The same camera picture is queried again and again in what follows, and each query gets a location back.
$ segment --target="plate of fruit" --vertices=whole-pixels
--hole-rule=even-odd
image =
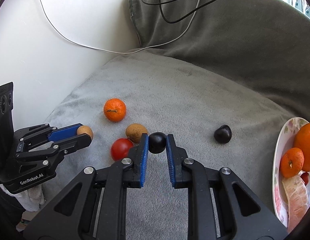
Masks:
[[[272,194],[277,218],[291,232],[310,206],[310,123],[289,119],[276,143]]]

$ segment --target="cord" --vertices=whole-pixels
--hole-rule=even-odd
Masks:
[[[45,12],[44,6],[42,5],[42,0],[39,0],[39,1],[40,1],[41,6],[42,6],[42,10],[43,10],[43,12],[44,12],[44,14],[45,14],[45,17],[46,17],[46,19],[48,20],[48,22],[50,23],[50,25],[51,25],[51,26],[55,29],[55,31],[58,32],[59,35],[61,35],[65,40],[67,40],[67,41],[69,41],[69,42],[71,42],[71,43],[73,43],[73,44],[76,44],[76,45],[85,47],[85,48],[96,49],[96,50],[101,50],[101,51],[110,52],[110,53],[124,54],[124,55],[137,53],[137,52],[140,52],[140,51],[142,51],[142,50],[144,50],[144,49],[156,48],[156,47],[163,46],[163,45],[166,45],[166,44],[172,43],[173,41],[178,40],[178,39],[179,39],[181,36],[183,36],[183,35],[186,33],[186,31],[189,29],[189,27],[190,27],[190,25],[191,25],[191,23],[192,23],[192,21],[193,21],[195,15],[196,15],[196,11],[197,11],[197,10],[194,11],[194,14],[193,14],[193,16],[191,17],[191,20],[190,20],[190,22],[188,23],[188,25],[187,25],[185,31],[183,31],[183,33],[182,33],[181,35],[179,35],[177,38],[175,38],[175,39],[173,39],[173,40],[171,40],[171,41],[165,42],[165,43],[163,43],[163,44],[148,46],[148,47],[145,47],[145,48],[142,48],[142,49],[133,51],[133,52],[116,52],[116,51],[111,51],[111,50],[107,50],[107,49],[100,49],[100,48],[95,48],[95,47],[83,45],[83,44],[77,43],[77,42],[75,42],[75,41],[72,41],[71,39],[68,39],[68,38],[65,37],[59,30],[57,30],[57,28],[52,24],[52,22],[50,21],[50,19],[48,18],[47,14],[46,14],[46,12]]]
[[[196,8],[194,10],[192,10],[191,12],[189,12],[188,14],[184,15],[183,17],[179,18],[178,20],[176,21],[169,21],[166,19],[166,17],[164,16],[164,13],[163,13],[163,10],[162,10],[162,4],[167,4],[167,3],[170,3],[170,2],[173,2],[173,1],[176,1],[176,0],[171,0],[171,1],[167,1],[167,2],[163,2],[161,3],[161,1],[159,0],[159,3],[146,3],[144,0],[141,0],[144,4],[147,4],[147,5],[159,5],[159,10],[160,10],[160,13],[162,15],[162,18],[165,20],[165,22],[169,23],[169,24],[173,24],[173,23],[177,23],[177,22],[180,22],[181,20],[187,18],[188,16],[190,16],[192,13],[196,12],[197,10],[199,10],[200,8],[203,8],[204,6],[206,5],[209,5],[217,0],[211,0],[207,3],[204,3],[202,4],[201,6],[196,6]]]

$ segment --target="white wall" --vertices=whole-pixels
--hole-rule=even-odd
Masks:
[[[120,52],[138,47],[128,0],[42,2],[57,29],[74,41]],[[14,129],[43,123],[74,87],[115,56],[66,41],[48,23],[39,0],[5,0],[0,85],[14,82]]]

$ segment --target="gray blanket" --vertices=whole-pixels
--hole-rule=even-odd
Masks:
[[[176,19],[195,4],[181,0],[164,11]],[[187,19],[166,24],[158,7],[140,0],[130,0],[130,8],[142,46],[175,38],[187,25]],[[294,22],[284,20],[287,14]],[[110,98],[127,105],[119,123],[103,114]],[[230,167],[272,209],[274,148],[282,125],[295,115],[310,121],[308,18],[280,0],[218,0],[198,11],[184,37],[114,58],[54,110],[50,125],[81,122],[94,139],[65,157],[56,178],[44,183],[44,195],[50,200],[86,166],[110,166],[111,144],[137,122],[150,133],[173,133],[206,167]],[[233,131],[225,145],[213,138],[222,124]],[[186,239],[187,208],[187,192],[169,182],[165,152],[149,155],[144,188],[128,190],[127,239]]]

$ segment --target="plate rim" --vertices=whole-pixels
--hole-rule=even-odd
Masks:
[[[275,177],[275,159],[276,159],[276,152],[277,152],[277,147],[278,147],[278,143],[279,143],[279,136],[282,134],[282,132],[284,132],[284,129],[285,129],[285,126],[293,119],[295,118],[298,118],[298,119],[303,119],[304,121],[306,121],[307,123],[309,123],[306,119],[302,118],[302,117],[298,117],[298,116],[295,116],[295,117],[292,117],[290,118],[289,120],[287,120],[282,129],[280,130],[279,134],[278,134],[278,137],[277,137],[277,142],[276,142],[276,146],[275,146],[275,150],[274,150],[274,158],[273,158],[273,168],[272,168],[272,199],[273,199],[273,209],[274,209],[274,213],[276,215],[276,217],[279,219],[280,221],[280,218],[277,214],[277,210],[276,210],[276,202],[275,202],[275,184],[274,184],[274,177]]]

